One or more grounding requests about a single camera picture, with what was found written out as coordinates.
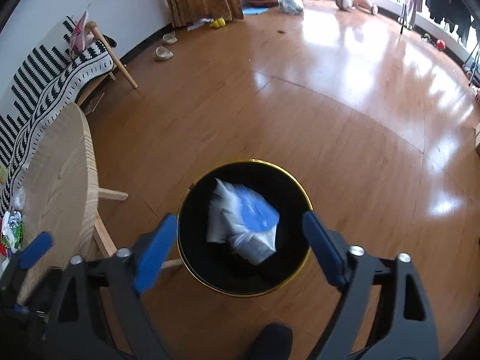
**black and white blanket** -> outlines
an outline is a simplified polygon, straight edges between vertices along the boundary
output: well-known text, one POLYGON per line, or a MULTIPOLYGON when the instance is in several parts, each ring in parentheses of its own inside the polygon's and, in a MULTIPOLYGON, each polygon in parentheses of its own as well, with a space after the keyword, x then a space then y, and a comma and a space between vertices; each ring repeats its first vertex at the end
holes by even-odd
POLYGON ((69 17, 55 25, 18 68, 0 100, 0 161, 8 169, 0 198, 2 216, 10 209, 45 130, 89 81, 113 69, 99 40, 75 61, 69 60, 74 27, 69 17))

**blue and white plastic packaging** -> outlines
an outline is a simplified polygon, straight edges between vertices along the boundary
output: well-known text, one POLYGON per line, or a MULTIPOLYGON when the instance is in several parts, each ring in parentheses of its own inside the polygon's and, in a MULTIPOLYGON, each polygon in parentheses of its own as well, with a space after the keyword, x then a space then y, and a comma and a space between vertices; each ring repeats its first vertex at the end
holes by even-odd
POLYGON ((280 215, 255 191, 217 179, 210 201, 207 242, 228 242, 234 253, 257 266, 276 252, 280 215))

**beige slipper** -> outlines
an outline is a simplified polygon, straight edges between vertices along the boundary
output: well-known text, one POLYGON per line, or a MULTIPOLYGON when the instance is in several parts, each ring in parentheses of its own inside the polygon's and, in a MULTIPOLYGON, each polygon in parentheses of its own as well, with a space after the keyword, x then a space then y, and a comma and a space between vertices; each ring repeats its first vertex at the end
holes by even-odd
POLYGON ((178 39, 175 37, 175 33, 171 32, 162 36, 162 43, 167 45, 176 44, 178 39))
POLYGON ((166 61, 173 57, 173 53, 166 47, 159 46, 155 50, 155 61, 166 61))

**red ball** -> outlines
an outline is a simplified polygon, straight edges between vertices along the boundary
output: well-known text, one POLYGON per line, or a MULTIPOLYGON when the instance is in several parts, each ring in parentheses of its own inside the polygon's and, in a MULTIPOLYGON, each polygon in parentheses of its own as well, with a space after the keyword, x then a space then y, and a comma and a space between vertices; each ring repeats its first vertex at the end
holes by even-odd
POLYGON ((439 50, 445 50, 447 48, 445 42, 441 39, 437 40, 437 47, 439 50))

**blue mat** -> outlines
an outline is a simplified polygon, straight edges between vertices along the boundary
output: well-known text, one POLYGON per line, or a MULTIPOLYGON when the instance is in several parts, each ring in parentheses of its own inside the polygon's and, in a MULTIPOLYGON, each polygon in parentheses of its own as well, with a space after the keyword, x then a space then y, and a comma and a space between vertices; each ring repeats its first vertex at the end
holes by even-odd
POLYGON ((244 15, 260 15, 261 13, 269 10, 270 8, 255 8, 255 7, 247 7, 243 8, 244 15))

